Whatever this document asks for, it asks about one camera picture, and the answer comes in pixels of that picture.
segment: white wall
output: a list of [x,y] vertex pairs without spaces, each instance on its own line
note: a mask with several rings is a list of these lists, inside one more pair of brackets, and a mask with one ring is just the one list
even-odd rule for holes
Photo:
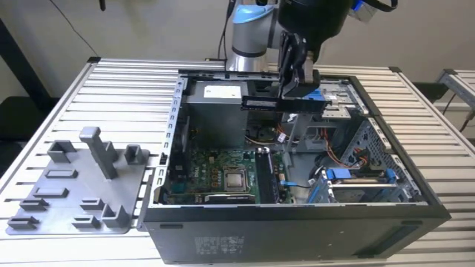
[[[106,0],[105,12],[97,0],[54,2],[102,57],[201,60],[216,54],[225,0]],[[399,9],[379,12],[368,25],[348,18],[320,63],[399,66],[417,81],[433,81],[443,68],[475,69],[473,9],[473,0],[400,0]],[[48,0],[0,0],[0,16],[58,96],[89,48]]]
[[10,96],[26,96],[26,92],[0,57],[0,103]]

